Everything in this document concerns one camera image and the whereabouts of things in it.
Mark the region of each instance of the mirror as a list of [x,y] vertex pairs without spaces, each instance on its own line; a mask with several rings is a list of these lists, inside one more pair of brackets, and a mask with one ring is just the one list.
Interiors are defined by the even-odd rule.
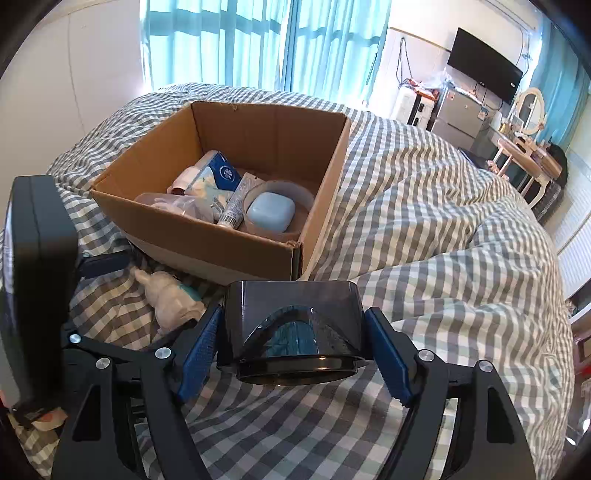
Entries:
[[528,88],[516,101],[515,113],[523,121],[522,132],[534,135],[544,128],[545,105],[542,92],[537,88]]

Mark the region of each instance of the open cardboard box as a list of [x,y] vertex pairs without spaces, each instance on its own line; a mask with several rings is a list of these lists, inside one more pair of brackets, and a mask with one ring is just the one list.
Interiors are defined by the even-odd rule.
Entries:
[[[341,113],[195,102],[126,150],[96,179],[91,193],[129,241],[160,263],[219,284],[296,280],[327,221],[349,128]],[[223,152],[240,171],[293,181],[315,195],[297,242],[275,242],[134,201],[141,193],[164,193],[209,150]]]

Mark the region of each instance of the checkered blanket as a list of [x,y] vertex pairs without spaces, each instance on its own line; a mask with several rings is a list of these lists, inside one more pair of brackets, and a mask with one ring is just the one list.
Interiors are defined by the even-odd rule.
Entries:
[[[352,280],[418,348],[447,362],[490,359],[525,428],[539,480],[560,461],[573,388],[571,333],[556,255],[506,181],[472,167],[441,138],[369,112],[308,96],[204,84],[132,101],[50,167],[90,254],[127,248],[90,198],[92,181],[126,148],[187,102],[282,103],[339,111],[352,120],[327,235],[310,277]],[[192,281],[204,298],[217,287]],[[83,281],[72,300],[80,331],[132,349],[154,338],[154,312],[129,270]],[[449,401],[428,478],[439,478],[454,422]],[[403,409],[375,366],[305,387],[261,387],[212,367],[184,406],[213,478],[373,479]],[[54,433],[16,427],[31,463],[51,470]],[[147,425],[137,428],[144,466],[160,475]]]

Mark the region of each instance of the curtain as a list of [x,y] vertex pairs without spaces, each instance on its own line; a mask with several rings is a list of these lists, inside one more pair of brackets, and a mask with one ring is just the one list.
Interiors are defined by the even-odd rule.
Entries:
[[531,81],[544,96],[548,113],[539,140],[550,140],[566,151],[589,95],[589,75],[564,35],[544,17],[542,52]]
[[371,94],[391,0],[294,0],[282,86],[357,106]]
[[145,0],[144,71],[152,88],[207,82],[273,90],[288,0]]
[[361,107],[391,0],[142,0],[152,88],[208,82],[288,90]]

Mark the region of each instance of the television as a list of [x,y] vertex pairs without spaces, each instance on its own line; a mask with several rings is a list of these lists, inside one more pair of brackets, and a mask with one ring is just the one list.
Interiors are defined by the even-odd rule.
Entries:
[[512,103],[523,72],[474,35],[457,29],[447,64],[465,73],[506,103]]

